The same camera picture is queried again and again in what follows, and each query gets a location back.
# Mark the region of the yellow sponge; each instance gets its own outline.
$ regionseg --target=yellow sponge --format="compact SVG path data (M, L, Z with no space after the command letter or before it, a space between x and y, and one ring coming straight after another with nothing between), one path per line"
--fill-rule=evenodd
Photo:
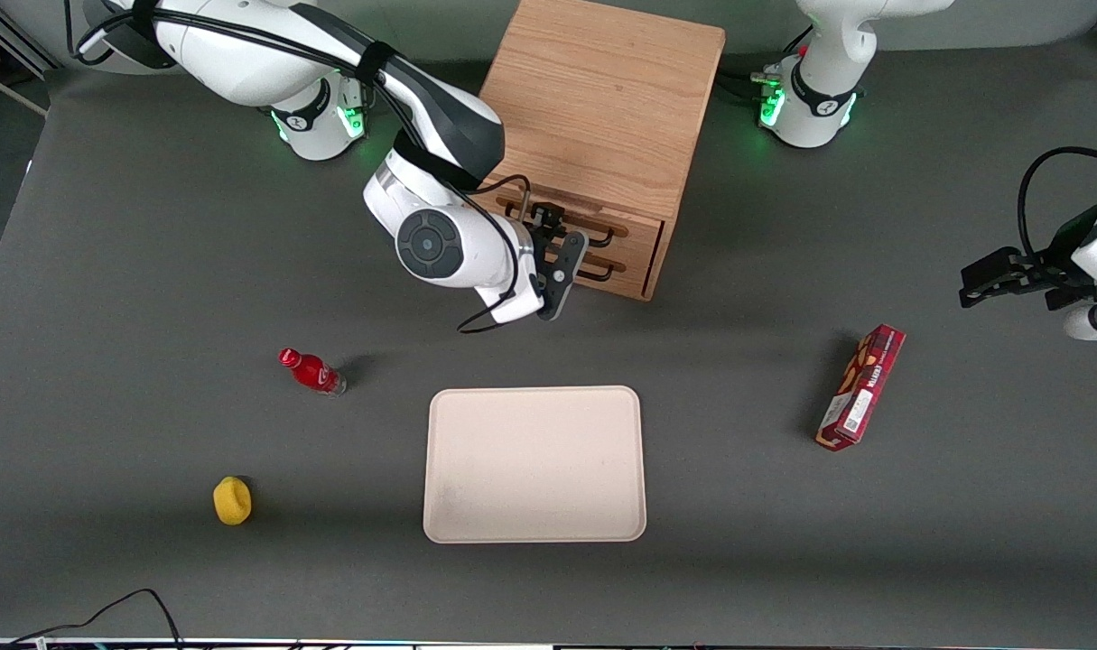
M238 526L251 515L251 490L238 477L226 477L215 486L215 514L227 526Z

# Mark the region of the wooden box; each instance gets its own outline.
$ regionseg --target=wooden box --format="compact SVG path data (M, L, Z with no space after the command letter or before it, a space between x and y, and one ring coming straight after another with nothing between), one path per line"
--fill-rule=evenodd
M531 178L591 248L589 285L652 299L676 227L725 32L583 0L522 0L479 91L507 153L489 181ZM504 208L516 191L486 197Z

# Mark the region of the bottle cap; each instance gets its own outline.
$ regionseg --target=bottle cap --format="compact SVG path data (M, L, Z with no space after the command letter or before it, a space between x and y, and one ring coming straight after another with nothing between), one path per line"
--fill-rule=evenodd
M304 355L292 349L283 349L283 351L279 353L279 362L283 363L284 366L295 367L299 365L301 361L304 361Z

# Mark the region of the green led light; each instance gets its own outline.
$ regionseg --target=green led light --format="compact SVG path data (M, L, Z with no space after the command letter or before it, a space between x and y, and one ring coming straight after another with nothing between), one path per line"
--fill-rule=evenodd
M335 114L343 123L343 128L347 129L347 135L351 136L351 139L357 139L357 137L363 135L363 111L335 106Z
M275 111L271 112L271 121L275 123L275 127L279 128L279 139L287 142L287 133L283 132L283 124L279 122L278 116L275 116Z
M778 88L773 94L764 101L764 105L761 106L761 122L770 127L777 124L777 118L780 116L780 109L782 106L784 106L784 91Z
M841 127L849 124L849 116L853 114L853 104L857 103L857 92L853 92L852 98L849 98L849 107L845 109L845 116L840 119Z

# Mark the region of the wooden drawer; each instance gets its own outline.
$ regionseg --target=wooden drawer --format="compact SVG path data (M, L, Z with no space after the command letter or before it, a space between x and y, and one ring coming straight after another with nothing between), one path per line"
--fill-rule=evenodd
M565 196L559 192L534 187L531 202L552 202L564 207L564 225L568 230L578 230L589 236L589 240L606 247L589 247L580 271L608 280L598 281L579 277L577 284L603 292L644 300L656 246L660 241L664 223L659 219L640 217L626 210L598 206L584 198ZM512 213L519 210L523 194L513 190L501 190L494 194L494 205L487 207L505 214L508 206Z

